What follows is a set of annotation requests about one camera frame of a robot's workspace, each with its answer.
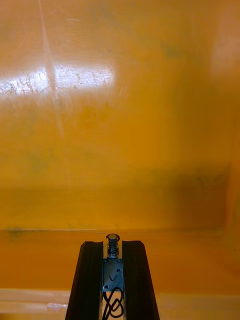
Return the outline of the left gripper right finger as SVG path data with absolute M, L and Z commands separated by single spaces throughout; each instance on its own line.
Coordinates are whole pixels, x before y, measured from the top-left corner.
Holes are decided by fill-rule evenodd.
M 159 320 L 145 245 L 139 241 L 122 242 L 125 320 Z

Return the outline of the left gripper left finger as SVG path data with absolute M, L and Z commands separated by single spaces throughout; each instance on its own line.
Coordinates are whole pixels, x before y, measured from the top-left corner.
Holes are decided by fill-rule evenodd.
M 100 319 L 103 254 L 103 242 L 86 241 L 81 245 L 66 320 Z

